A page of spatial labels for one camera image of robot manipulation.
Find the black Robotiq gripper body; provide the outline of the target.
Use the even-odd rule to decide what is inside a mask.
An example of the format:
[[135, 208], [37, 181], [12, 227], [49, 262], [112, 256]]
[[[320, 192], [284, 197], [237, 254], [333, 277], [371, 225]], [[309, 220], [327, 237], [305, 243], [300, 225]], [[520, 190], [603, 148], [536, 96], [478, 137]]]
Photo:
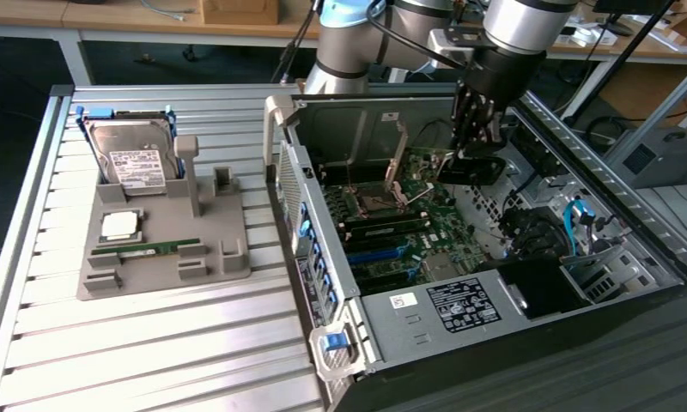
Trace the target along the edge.
[[494, 106], [508, 106], [523, 96], [544, 60], [546, 51], [520, 54], [500, 47], [476, 49], [466, 66], [464, 85]]

